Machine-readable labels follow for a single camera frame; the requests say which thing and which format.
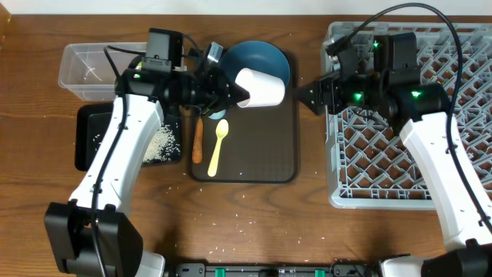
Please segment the pink plastic cup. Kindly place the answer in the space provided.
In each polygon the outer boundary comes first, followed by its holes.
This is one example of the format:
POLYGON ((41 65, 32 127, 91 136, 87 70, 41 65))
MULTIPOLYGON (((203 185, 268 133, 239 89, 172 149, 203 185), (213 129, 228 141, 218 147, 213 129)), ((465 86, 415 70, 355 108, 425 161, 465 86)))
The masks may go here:
POLYGON ((240 108, 271 107, 284 100, 284 82, 273 75, 243 68, 236 76, 235 84, 249 93, 247 99, 238 103, 240 108))

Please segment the pile of white rice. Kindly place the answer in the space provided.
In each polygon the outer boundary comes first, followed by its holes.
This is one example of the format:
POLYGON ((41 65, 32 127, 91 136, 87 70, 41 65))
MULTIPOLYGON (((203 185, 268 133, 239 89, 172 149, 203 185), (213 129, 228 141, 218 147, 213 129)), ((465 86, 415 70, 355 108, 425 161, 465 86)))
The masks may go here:
MULTIPOLYGON (((86 163, 90 165, 104 138, 108 123, 96 124, 88 130, 86 163)), ((181 159, 181 124, 163 123, 155 133, 143 158, 143 165, 176 162, 181 159)))

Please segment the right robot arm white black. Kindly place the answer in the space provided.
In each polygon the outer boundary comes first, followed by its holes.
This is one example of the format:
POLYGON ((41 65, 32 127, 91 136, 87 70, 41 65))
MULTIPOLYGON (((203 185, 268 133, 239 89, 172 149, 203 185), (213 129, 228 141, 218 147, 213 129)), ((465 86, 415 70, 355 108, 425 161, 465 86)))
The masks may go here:
POLYGON ((379 276, 489 276, 491 200, 467 156, 447 93, 438 83, 392 85, 380 75, 334 73, 297 88, 314 114, 355 106, 387 119, 424 179, 440 221, 446 252, 400 255, 378 263, 379 276))

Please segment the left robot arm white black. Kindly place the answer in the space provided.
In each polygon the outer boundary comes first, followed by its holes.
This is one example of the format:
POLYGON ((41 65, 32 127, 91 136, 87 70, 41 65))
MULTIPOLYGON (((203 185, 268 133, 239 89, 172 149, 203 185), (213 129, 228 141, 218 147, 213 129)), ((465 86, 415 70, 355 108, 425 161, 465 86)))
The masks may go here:
POLYGON ((249 92, 213 68, 204 78, 187 72, 127 68, 115 83, 111 121, 89 170, 67 203, 45 213, 55 263, 77 276, 162 276, 165 258, 143 249, 129 220, 142 161, 170 105, 224 110, 249 92))

